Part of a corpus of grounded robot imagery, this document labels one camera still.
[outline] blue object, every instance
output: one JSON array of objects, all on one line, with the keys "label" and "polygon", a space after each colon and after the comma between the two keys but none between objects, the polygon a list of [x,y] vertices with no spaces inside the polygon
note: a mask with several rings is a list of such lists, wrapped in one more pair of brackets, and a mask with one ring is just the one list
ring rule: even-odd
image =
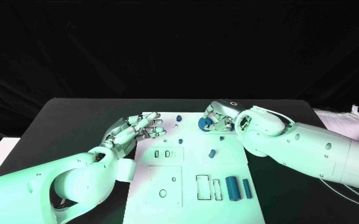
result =
[{"label": "blue object", "polygon": [[200,118],[199,119],[199,121],[197,121],[197,127],[200,128],[200,130],[203,132],[209,132],[209,130],[205,130],[205,126],[209,125],[209,124],[213,124],[210,118],[206,118],[206,119]]},{"label": "blue object", "polygon": [[228,196],[231,201],[239,201],[241,200],[241,194],[238,189],[238,183],[235,176],[226,177],[226,190],[228,190]]},{"label": "blue object", "polygon": [[215,157],[215,150],[210,150],[210,153],[209,153],[209,155],[208,155],[210,158],[213,158]]},{"label": "blue object", "polygon": [[249,184],[248,184],[248,179],[244,179],[244,185],[245,185],[245,195],[246,195],[246,198],[252,198]]}]

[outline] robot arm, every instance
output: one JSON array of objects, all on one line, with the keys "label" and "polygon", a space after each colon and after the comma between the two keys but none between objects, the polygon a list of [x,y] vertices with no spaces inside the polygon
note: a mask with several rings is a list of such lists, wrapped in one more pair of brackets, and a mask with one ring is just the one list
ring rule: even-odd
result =
[{"label": "robot arm", "polygon": [[[166,134],[161,127],[150,126],[161,124],[159,117],[154,112],[121,118],[107,130],[101,145],[86,153],[1,176],[0,223],[66,223],[92,210],[122,178],[122,165],[135,166],[122,157],[137,142]],[[53,207],[52,182],[58,196],[75,203],[71,207]]]},{"label": "robot arm", "polygon": [[[219,113],[213,107],[218,105],[222,105]],[[359,187],[359,141],[323,128],[294,123],[281,114],[257,106],[225,112],[225,106],[231,105],[231,101],[210,103],[203,118],[213,113],[213,116],[221,116],[222,123],[219,120],[205,129],[226,131],[223,119],[232,121],[238,140],[254,155],[270,156],[280,164],[313,177]]]}]

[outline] blue disk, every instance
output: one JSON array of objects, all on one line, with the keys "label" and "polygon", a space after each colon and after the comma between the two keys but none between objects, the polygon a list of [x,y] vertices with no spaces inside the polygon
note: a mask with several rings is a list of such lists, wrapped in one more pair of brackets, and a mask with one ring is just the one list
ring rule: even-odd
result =
[{"label": "blue disk", "polygon": [[210,118],[206,118],[206,119],[200,118],[199,119],[199,121],[197,121],[197,127],[200,128],[200,130],[203,132],[209,132],[209,130],[205,130],[205,126],[209,125],[209,124],[213,124]]}]

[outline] white board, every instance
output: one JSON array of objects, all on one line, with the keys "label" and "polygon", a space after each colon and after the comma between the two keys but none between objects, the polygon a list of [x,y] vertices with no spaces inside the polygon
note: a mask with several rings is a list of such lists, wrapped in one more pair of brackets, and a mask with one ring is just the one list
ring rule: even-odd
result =
[{"label": "white board", "polygon": [[[177,115],[182,116],[180,122],[176,121]],[[197,128],[200,117],[202,113],[161,113],[164,121],[161,126],[167,134],[137,144],[134,156],[137,168],[130,184],[125,224],[264,223],[248,160],[242,144],[236,140],[236,134],[235,132],[203,132]],[[209,158],[212,149],[216,150],[216,154],[213,158]],[[174,152],[173,159],[154,160],[153,152],[156,150],[161,152],[171,150]],[[151,184],[154,177],[148,174],[153,166],[157,171],[161,171],[156,180],[167,182],[166,184],[159,183],[160,185],[156,187]],[[173,168],[182,168],[182,187],[170,184],[173,183],[169,180],[170,173],[174,174]],[[208,175],[212,200],[197,200],[196,175]],[[228,196],[225,181],[228,176],[235,176],[238,180],[242,199],[236,202],[231,201]],[[213,179],[219,179],[221,184],[222,200],[218,201],[215,200]],[[245,197],[242,179],[248,179],[249,182],[251,199]],[[166,185],[170,188],[169,192],[176,191],[177,194],[182,194],[180,206],[176,205],[179,201],[174,201],[174,199],[180,199],[179,195],[166,195],[166,197],[174,197],[169,198],[170,204],[163,204],[164,201],[160,201],[159,191],[160,188],[166,188]]]}]

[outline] robotic hand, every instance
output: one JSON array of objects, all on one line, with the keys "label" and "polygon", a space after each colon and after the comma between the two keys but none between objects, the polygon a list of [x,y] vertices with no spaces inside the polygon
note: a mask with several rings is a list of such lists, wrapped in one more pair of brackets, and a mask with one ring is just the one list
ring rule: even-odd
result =
[{"label": "robotic hand", "polygon": [[[359,187],[359,141],[323,128],[294,122],[258,106],[251,109],[231,100],[213,101],[203,119],[215,123],[203,130],[228,131],[233,124],[238,140],[257,156],[320,179]],[[278,116],[287,119],[283,123]]]},{"label": "robotic hand", "polygon": [[[66,223],[107,199],[115,180],[131,181],[135,162],[122,157],[138,141],[166,134],[160,114],[121,118],[88,152],[0,177],[0,223]],[[62,205],[53,207],[50,186]]]}]

